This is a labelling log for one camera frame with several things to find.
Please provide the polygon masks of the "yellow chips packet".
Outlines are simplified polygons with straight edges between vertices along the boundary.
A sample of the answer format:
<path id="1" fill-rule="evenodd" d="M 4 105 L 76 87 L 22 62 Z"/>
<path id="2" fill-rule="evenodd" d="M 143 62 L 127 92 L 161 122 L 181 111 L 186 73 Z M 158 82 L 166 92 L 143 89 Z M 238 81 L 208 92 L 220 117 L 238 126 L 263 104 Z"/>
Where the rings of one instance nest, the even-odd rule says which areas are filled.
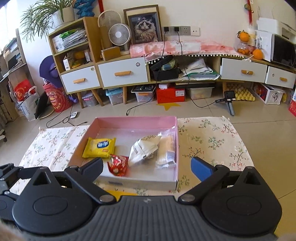
<path id="1" fill-rule="evenodd" d="M 83 158 L 108 158 L 114 154 L 116 138 L 88 138 Z"/>

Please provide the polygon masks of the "red snack packet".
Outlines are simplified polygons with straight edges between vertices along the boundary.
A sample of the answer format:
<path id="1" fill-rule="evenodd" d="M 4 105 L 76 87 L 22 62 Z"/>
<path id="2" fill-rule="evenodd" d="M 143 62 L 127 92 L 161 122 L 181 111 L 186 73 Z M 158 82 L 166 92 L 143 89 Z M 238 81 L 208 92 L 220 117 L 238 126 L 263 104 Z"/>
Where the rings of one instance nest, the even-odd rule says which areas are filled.
<path id="1" fill-rule="evenodd" d="M 107 162 L 107 167 L 112 175 L 123 177 L 128 168 L 128 157 L 110 155 L 110 161 Z"/>

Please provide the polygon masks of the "white snack packet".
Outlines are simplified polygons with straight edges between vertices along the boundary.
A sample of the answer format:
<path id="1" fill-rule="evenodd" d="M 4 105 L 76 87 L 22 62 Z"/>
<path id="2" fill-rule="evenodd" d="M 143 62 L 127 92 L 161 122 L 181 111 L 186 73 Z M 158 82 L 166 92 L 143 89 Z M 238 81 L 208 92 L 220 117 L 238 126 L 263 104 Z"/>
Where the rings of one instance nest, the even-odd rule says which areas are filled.
<path id="1" fill-rule="evenodd" d="M 162 134 L 158 133 L 157 135 L 149 135 L 137 140 L 130 149 L 128 165 L 131 167 L 153 157 L 159 148 L 161 137 Z"/>

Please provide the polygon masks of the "floral tablecloth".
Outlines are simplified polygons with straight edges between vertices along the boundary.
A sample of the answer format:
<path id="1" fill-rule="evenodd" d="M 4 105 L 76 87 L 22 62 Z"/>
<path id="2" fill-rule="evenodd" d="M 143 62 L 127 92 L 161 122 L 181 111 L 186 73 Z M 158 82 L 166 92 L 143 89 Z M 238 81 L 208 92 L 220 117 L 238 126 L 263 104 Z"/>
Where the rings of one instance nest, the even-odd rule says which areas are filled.
<path id="1" fill-rule="evenodd" d="M 52 171 L 65 169 L 87 129 L 88 126 L 40 128 L 37 137 L 25 152 L 20 166 L 47 166 Z M 194 156 L 212 166 L 224 165 L 232 171 L 242 171 L 246 166 L 253 165 L 241 137 L 225 117 L 180 118 L 178 132 L 179 170 L 175 190 L 125 188 L 100 181 L 96 181 L 96 185 L 116 198 L 122 195 L 173 195 L 178 198 L 200 183 L 190 167 Z"/>

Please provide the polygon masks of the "clear wrapped cracker packet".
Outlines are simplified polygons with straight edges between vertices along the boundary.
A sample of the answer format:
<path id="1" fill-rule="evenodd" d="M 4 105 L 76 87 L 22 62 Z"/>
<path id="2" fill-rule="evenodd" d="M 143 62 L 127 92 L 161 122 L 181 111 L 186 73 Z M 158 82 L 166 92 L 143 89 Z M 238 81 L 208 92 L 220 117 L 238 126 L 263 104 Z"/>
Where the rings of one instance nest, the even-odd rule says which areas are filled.
<path id="1" fill-rule="evenodd" d="M 168 168 L 175 166 L 176 161 L 175 136 L 162 136 L 159 142 L 159 148 L 156 158 L 158 168 Z"/>

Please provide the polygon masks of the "pink cardboard box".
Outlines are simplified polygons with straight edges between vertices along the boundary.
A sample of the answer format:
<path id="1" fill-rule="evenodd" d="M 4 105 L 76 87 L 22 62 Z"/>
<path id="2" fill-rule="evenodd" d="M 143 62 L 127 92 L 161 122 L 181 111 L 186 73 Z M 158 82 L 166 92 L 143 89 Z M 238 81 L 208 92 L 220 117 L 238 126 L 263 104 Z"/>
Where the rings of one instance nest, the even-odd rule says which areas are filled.
<path id="1" fill-rule="evenodd" d="M 109 147 L 116 139 L 114 154 L 128 158 L 125 174 L 113 174 L 103 159 L 98 181 L 123 188 L 173 191 L 178 182 L 178 121 L 175 116 L 126 116 L 96 118 L 86 130 L 68 165 L 83 166 L 89 140 L 96 150 Z"/>

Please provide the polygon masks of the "clear plastic bin right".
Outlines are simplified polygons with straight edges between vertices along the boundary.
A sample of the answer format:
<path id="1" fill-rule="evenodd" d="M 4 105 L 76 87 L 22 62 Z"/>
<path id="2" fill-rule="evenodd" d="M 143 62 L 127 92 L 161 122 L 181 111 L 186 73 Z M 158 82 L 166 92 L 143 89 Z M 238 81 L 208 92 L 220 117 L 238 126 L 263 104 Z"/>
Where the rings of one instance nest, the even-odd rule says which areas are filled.
<path id="1" fill-rule="evenodd" d="M 187 94 L 192 100 L 210 98 L 212 95 L 213 87 L 203 87 L 203 88 L 189 88 L 187 89 Z"/>

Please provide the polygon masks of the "red gift bag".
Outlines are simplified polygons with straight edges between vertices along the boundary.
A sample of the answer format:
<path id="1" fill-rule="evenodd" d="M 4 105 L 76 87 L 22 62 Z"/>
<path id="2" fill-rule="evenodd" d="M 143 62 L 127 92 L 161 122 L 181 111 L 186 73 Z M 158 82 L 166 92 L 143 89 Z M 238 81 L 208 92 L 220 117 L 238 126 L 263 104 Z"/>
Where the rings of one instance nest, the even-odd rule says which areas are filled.
<path id="1" fill-rule="evenodd" d="M 46 92 L 55 112 L 61 113 L 72 106 L 72 101 L 67 96 L 64 87 L 58 88 L 53 84 L 48 83 L 43 85 L 43 89 Z"/>

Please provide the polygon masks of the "blue lid plastic bin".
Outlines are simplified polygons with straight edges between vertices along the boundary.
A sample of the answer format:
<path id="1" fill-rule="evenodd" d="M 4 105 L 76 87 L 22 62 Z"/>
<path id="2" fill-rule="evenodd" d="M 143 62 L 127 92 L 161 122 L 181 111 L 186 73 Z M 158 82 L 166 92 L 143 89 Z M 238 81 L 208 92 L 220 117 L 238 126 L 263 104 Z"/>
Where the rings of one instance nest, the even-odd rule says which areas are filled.
<path id="1" fill-rule="evenodd" d="M 105 92 L 112 105 L 123 103 L 123 90 L 121 87 L 107 89 Z"/>

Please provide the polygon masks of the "yellow egg tray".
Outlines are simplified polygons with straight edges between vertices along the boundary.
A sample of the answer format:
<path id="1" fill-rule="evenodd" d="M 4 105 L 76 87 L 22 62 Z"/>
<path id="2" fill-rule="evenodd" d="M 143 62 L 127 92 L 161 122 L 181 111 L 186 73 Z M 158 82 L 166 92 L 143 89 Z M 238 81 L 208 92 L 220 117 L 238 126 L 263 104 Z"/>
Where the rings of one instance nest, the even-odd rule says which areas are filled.
<path id="1" fill-rule="evenodd" d="M 234 91 L 236 101 L 255 101 L 255 96 L 241 84 L 227 83 L 226 90 Z"/>

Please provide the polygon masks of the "red box under cabinet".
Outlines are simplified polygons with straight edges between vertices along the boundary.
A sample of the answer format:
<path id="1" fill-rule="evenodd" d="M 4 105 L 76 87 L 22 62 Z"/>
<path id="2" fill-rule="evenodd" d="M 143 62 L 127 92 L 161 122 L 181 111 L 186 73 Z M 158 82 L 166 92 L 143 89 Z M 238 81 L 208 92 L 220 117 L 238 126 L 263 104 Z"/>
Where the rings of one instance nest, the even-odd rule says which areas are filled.
<path id="1" fill-rule="evenodd" d="M 186 93 L 183 88 L 157 88 L 156 94 L 158 104 L 184 102 L 186 98 Z"/>

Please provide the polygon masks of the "white gift box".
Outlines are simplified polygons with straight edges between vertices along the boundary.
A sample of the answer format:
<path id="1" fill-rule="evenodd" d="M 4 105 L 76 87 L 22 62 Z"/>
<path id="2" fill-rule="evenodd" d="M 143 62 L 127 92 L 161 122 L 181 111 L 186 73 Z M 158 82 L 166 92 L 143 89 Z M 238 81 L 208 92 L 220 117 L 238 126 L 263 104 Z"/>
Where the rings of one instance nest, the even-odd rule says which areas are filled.
<path id="1" fill-rule="evenodd" d="M 271 85 L 254 82 L 251 90 L 264 102 L 266 105 L 280 105 L 284 90 L 275 88 Z"/>

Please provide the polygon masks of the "purple plush toy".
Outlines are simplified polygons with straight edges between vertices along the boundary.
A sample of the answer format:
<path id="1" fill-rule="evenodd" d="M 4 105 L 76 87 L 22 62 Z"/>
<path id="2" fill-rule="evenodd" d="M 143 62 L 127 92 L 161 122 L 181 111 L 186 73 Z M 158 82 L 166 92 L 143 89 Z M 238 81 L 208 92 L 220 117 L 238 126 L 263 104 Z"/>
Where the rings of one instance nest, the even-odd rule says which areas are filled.
<path id="1" fill-rule="evenodd" d="M 62 82 L 56 68 L 53 56 L 47 56 L 40 64 L 39 75 L 41 78 L 47 80 L 56 88 L 61 88 Z"/>

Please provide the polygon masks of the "black storage bin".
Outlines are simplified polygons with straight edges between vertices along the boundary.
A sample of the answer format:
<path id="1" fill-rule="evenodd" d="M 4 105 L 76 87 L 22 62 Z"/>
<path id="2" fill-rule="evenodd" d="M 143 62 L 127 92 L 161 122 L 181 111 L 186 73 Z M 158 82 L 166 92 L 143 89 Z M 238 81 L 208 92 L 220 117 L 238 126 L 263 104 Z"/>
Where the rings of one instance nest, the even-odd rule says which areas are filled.
<path id="1" fill-rule="evenodd" d="M 154 81 L 177 79 L 181 70 L 173 55 L 162 57 L 149 63 L 149 72 Z"/>

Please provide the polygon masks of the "wooden white drawer cabinet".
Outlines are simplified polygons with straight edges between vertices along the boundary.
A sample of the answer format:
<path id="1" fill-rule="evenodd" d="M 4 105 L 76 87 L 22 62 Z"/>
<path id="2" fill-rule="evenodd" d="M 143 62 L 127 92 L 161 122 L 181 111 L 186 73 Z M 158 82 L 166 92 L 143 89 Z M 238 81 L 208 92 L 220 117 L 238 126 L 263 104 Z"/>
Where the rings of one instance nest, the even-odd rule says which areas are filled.
<path id="1" fill-rule="evenodd" d="M 99 88 L 126 88 L 140 84 L 156 83 L 149 72 L 149 62 L 144 57 L 132 58 L 130 54 L 120 55 L 109 60 L 102 55 L 101 28 L 95 23 L 95 17 L 84 17 L 69 23 L 48 35 L 53 59 L 56 64 L 62 85 L 67 94 L 79 95 L 83 91 Z M 72 47 L 57 51 L 55 44 L 60 35 L 67 30 L 81 28 L 85 31 L 86 41 Z M 68 53 L 80 50 L 90 50 L 90 61 L 73 68 L 66 69 L 63 64 Z M 268 63 L 263 60 L 233 56 L 183 56 L 186 60 L 204 58 L 211 69 L 224 82 L 249 81 L 266 83 L 272 86 L 291 88 L 295 83 L 295 70 Z"/>

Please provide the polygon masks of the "orange fruit lower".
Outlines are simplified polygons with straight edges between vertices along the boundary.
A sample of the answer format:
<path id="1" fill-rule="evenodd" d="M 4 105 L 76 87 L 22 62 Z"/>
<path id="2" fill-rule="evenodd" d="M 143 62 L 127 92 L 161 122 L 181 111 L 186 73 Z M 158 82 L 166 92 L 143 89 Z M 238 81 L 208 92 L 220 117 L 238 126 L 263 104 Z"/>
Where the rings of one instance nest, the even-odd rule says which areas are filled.
<path id="1" fill-rule="evenodd" d="M 252 55 L 253 55 L 253 58 L 256 60 L 262 60 L 264 57 L 263 52 L 260 49 L 254 49 L 252 51 Z"/>

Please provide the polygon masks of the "orange fruit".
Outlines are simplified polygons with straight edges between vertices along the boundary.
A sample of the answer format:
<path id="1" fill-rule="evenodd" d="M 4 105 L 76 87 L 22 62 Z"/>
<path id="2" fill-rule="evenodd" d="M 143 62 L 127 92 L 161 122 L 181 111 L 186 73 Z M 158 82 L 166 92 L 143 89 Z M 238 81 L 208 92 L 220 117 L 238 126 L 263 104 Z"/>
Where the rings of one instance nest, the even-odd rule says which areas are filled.
<path id="1" fill-rule="evenodd" d="M 253 58 L 256 60 L 262 60 L 264 57 L 263 52 L 260 49 L 254 49 L 252 51 L 252 55 L 253 55 Z"/>
<path id="2" fill-rule="evenodd" d="M 245 42 L 245 43 L 248 43 L 249 42 L 249 39 L 250 39 L 250 35 L 245 32 L 245 30 L 243 31 L 239 31 L 237 33 L 237 38 L 241 41 L 241 42 Z"/>

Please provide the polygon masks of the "pink folded blanket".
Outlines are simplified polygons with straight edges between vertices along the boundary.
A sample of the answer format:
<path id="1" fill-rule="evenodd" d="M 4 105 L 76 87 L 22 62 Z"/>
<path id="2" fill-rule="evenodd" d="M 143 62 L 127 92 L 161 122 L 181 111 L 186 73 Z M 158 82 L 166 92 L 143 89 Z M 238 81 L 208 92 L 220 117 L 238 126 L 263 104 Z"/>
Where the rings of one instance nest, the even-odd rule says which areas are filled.
<path id="1" fill-rule="evenodd" d="M 242 58 L 233 47 L 222 45 L 215 41 L 163 41 L 131 45 L 132 58 L 144 57 L 147 62 L 168 55 L 173 56 L 233 56 Z"/>

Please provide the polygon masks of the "black white microwave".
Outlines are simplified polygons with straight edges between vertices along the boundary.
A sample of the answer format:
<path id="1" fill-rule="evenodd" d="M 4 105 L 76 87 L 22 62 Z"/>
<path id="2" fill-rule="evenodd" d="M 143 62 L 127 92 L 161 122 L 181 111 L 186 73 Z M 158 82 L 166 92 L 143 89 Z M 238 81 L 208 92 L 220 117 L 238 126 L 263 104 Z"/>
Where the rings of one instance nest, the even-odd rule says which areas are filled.
<path id="1" fill-rule="evenodd" d="M 295 44 L 279 35 L 256 30 L 255 46 L 268 62 L 295 68 Z"/>

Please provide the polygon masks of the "orange fruit upper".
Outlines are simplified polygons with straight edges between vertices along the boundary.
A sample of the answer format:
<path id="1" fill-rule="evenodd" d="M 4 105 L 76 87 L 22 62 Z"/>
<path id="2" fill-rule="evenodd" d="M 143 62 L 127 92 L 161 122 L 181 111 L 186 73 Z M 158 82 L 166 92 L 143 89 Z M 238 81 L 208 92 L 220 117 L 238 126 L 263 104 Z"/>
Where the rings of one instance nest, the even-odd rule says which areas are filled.
<path id="1" fill-rule="evenodd" d="M 237 33 L 237 38 L 241 41 L 241 42 L 245 42 L 245 43 L 248 43 L 249 42 L 249 39 L 250 39 L 250 35 L 245 32 L 245 30 L 243 31 L 239 31 Z"/>

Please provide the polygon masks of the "small white desk fan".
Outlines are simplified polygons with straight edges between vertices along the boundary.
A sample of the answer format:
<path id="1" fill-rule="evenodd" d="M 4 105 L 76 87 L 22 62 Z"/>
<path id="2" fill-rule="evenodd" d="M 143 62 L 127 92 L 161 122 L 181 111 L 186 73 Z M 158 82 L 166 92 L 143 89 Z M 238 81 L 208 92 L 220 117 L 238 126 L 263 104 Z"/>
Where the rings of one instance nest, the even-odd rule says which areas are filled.
<path id="1" fill-rule="evenodd" d="M 109 39 L 112 44 L 123 47 L 120 51 L 121 55 L 130 53 L 129 42 L 132 37 L 131 30 L 126 24 L 114 24 L 108 31 Z"/>

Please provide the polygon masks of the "potted green plant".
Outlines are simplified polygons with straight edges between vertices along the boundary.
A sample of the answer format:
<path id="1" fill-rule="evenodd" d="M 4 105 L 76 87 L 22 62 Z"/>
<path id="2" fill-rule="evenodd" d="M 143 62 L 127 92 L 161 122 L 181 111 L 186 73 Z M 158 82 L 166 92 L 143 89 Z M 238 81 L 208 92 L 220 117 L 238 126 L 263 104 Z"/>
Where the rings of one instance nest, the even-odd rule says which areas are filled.
<path id="1" fill-rule="evenodd" d="M 37 1 L 23 11 L 21 15 L 22 37 L 26 42 L 33 41 L 34 37 L 46 37 L 52 29 L 52 16 L 57 11 L 72 7 L 73 1 Z"/>

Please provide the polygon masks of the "framed cat picture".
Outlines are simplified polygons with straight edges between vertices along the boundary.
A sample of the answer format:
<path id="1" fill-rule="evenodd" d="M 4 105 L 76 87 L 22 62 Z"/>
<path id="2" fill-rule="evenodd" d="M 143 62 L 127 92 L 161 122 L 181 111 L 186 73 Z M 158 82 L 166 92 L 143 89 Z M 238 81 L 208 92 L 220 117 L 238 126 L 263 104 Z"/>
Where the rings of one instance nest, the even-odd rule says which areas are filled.
<path id="1" fill-rule="evenodd" d="M 132 44 L 162 41 L 159 6 L 148 5 L 123 10 L 125 23 L 132 33 Z"/>

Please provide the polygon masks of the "wall power sockets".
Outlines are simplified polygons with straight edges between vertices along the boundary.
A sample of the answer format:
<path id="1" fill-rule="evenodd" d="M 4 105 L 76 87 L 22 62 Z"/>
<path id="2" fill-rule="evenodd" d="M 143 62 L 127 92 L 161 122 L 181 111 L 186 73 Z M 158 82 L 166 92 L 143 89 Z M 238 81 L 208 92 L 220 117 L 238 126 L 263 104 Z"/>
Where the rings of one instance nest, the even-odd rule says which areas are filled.
<path id="1" fill-rule="evenodd" d="M 190 26 L 165 26 L 162 27 L 163 35 L 166 36 L 195 36 L 199 37 L 201 31 L 199 27 Z"/>

